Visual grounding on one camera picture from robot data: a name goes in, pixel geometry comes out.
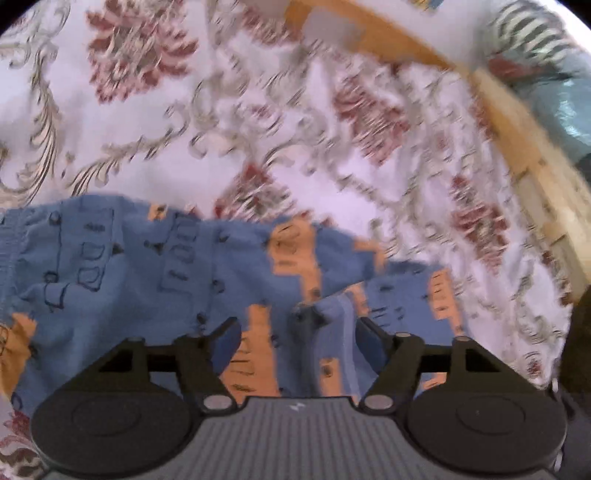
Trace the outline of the blue pyjama pants orange print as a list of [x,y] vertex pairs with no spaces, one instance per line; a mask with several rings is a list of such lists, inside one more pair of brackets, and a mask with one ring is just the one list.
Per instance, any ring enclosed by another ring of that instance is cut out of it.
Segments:
[[441,266],[301,216],[201,220],[89,195],[1,217],[1,395],[25,414],[125,339],[163,345],[231,318],[221,373],[236,398],[360,397],[381,365],[356,340],[362,317],[439,345],[464,331]]

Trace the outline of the floral white red bedspread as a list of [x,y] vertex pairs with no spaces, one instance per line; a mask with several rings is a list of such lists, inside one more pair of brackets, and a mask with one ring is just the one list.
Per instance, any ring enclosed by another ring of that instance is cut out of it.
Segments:
[[[480,97],[311,43],[242,1],[42,1],[1,37],[1,217],[117,196],[201,220],[304,217],[437,264],[470,333],[546,386],[568,284],[530,232]],[[43,468],[1,395],[1,475]]]

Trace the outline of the light blue bagged bedding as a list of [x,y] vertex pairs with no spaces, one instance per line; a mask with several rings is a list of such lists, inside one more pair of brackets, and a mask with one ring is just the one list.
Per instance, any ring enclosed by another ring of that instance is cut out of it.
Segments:
[[559,71],[532,79],[520,95],[553,143],[590,182],[590,54],[569,55]]

